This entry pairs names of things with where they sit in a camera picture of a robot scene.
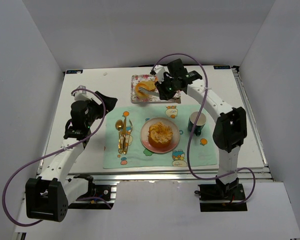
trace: green placemat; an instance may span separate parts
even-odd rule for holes
[[[158,105],[117,107],[106,116],[106,137],[104,150],[104,169],[132,168],[132,167],[186,167],[186,151],[190,132],[188,132],[189,116],[198,111],[199,105]],[[115,128],[118,119],[127,116],[126,130],[130,134],[127,154],[118,153],[119,134]],[[151,118],[169,118],[180,131],[180,142],[171,152],[156,154],[147,150],[140,141],[140,130]],[[133,125],[131,131],[129,119]],[[212,133],[207,123],[200,136],[193,136],[190,148],[192,166],[206,166],[217,164],[217,156],[212,139]]]

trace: pink plate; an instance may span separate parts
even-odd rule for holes
[[[151,146],[149,143],[149,140],[148,140],[149,127],[152,124],[156,124],[157,122],[162,122],[164,125],[168,125],[172,128],[172,131],[173,131],[172,140],[171,140],[170,145],[167,147],[157,148],[157,147]],[[148,149],[149,151],[154,152],[156,154],[164,154],[164,153],[170,152],[178,145],[179,140],[180,140],[179,128],[177,127],[177,125],[175,125],[172,121],[170,121],[167,118],[164,118],[164,117],[151,118],[142,126],[141,133],[140,133],[140,140],[141,140],[143,146],[145,146],[145,148]]]

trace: spoon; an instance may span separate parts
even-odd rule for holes
[[[120,154],[122,154],[122,152],[123,152],[123,150],[121,149],[121,140],[120,140],[120,131],[121,131],[123,125],[124,125],[124,123],[122,122],[121,119],[119,119],[119,120],[116,121],[116,123],[115,123],[115,128],[119,131],[119,146],[118,146],[119,149],[118,149],[118,152],[119,152]]]

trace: gray wall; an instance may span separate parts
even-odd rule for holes
[[[271,173],[300,228],[300,0],[276,0],[241,68]]]
[[[50,129],[63,75],[22,0],[0,0],[0,240],[14,225],[5,216],[1,196],[8,177],[39,157]],[[17,217],[28,167],[8,189],[7,205]]]
[[[274,0],[23,2],[66,70],[154,64],[175,52],[240,65]]]

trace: yellow food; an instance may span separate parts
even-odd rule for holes
[[[149,143],[155,148],[165,148],[172,141],[173,131],[170,126],[157,122],[149,127]]]
[[[138,83],[137,85],[135,85],[135,87],[134,87],[134,92],[135,92],[136,96],[137,96],[138,98],[140,98],[140,99],[146,99],[147,97],[149,97],[148,94],[145,94],[145,93],[143,93],[143,92],[140,92],[140,91],[139,91],[139,87],[140,87],[140,88],[144,88],[144,89],[149,90],[147,85],[145,85],[145,84],[139,82],[139,83]]]
[[[155,82],[154,81],[141,81],[140,82],[141,84],[144,84],[144,85],[147,85],[147,89],[149,91],[154,91],[156,90],[156,85],[155,85]]]

